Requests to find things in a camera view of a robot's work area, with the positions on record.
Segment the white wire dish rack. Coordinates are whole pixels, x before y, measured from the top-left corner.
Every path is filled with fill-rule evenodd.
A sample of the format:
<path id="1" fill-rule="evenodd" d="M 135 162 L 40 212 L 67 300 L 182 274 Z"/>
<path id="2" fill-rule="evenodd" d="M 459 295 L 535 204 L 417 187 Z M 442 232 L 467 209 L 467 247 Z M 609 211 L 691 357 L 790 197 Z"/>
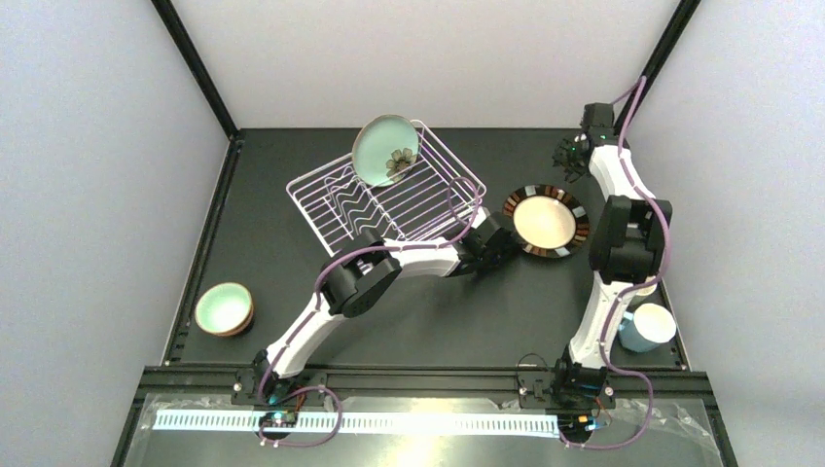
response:
<path id="1" fill-rule="evenodd" d="M 424 122 L 413 120 L 415 161 L 393 176 L 368 182 L 350 153 L 286 185 L 311 230 L 333 256 L 366 228 L 396 240 L 420 242 L 467 221 L 486 185 Z"/>

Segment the mint green flower plate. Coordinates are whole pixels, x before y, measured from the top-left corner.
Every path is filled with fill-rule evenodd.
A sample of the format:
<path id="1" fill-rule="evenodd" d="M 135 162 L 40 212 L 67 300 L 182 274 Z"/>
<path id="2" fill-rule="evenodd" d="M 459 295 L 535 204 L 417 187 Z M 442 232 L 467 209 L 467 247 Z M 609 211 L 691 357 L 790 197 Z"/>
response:
<path id="1" fill-rule="evenodd" d="M 352 166 L 370 187 L 400 182 L 417 162 L 420 137 L 413 123 L 398 115 L 382 115 L 366 124 L 353 143 Z"/>

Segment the green ceramic mug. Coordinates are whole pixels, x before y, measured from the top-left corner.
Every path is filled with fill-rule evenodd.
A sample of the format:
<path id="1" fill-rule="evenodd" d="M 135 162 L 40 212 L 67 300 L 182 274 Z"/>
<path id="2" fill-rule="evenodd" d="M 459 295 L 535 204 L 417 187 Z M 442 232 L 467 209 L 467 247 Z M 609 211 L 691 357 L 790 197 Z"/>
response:
<path id="1" fill-rule="evenodd" d="M 658 288 L 657 283 L 653 283 L 652 285 L 640 288 L 636 291 L 634 298 L 636 300 L 645 300 L 647 297 L 652 296 Z"/>

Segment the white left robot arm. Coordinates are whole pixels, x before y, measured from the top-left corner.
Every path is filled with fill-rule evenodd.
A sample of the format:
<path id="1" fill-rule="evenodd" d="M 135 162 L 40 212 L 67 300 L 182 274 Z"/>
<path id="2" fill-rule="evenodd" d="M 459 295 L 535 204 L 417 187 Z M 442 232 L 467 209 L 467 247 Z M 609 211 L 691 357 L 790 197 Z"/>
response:
<path id="1" fill-rule="evenodd" d="M 375 306 L 397 280 L 492 269 L 518 249 L 512 219 L 484 208 L 447 238 L 413 242 L 381 237 L 372 228 L 363 231 L 322 267 L 293 324 L 256 354 L 254 400 L 264 405 L 283 400 L 318 346 L 345 320 Z"/>

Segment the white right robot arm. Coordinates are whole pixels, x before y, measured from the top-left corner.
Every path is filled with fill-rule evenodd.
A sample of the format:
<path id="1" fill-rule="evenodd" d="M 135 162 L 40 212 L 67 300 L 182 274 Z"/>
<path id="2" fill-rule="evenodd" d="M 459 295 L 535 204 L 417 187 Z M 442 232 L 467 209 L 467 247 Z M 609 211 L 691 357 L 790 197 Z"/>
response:
<path id="1" fill-rule="evenodd" d="M 672 205 L 644 185 L 609 103 L 585 106 L 580 134 L 554 159 L 569 175 L 592 176 L 605 198 L 590 233 L 592 291 L 576 334 L 556 361 L 552 384 L 562 406 L 587 407 L 605 386 L 613 342 L 631 299 L 661 272 Z"/>

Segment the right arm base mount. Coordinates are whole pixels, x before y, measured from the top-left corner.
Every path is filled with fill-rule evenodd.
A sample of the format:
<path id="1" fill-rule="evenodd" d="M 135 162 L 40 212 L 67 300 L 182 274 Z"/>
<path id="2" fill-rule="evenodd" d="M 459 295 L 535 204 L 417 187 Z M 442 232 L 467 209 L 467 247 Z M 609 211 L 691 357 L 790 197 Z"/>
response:
<path id="1" fill-rule="evenodd" d="M 572 443 L 587 442 L 612 422 L 615 398 L 605 368 L 584 368 L 568 355 L 551 366 L 531 352 L 517 363 L 515 383 L 519 406 L 554 413 L 559 432 Z"/>

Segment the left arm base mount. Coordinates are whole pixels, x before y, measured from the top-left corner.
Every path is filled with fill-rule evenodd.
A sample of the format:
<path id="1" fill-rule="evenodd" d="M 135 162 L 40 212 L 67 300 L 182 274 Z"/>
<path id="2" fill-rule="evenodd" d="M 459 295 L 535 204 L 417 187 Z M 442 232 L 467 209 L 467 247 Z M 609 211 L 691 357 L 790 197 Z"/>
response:
<path id="1" fill-rule="evenodd" d="M 244 367 L 234 373 L 231 402 L 252 408 L 250 427 L 262 447 L 312 448 L 327 443 L 339 430 L 342 419 L 340 399 L 328 387 L 328 374 L 281 378 L 267 374 L 264 367 Z M 333 422 L 320 429 L 313 441 L 290 441 L 288 436 L 310 422 L 306 405 L 332 404 Z"/>

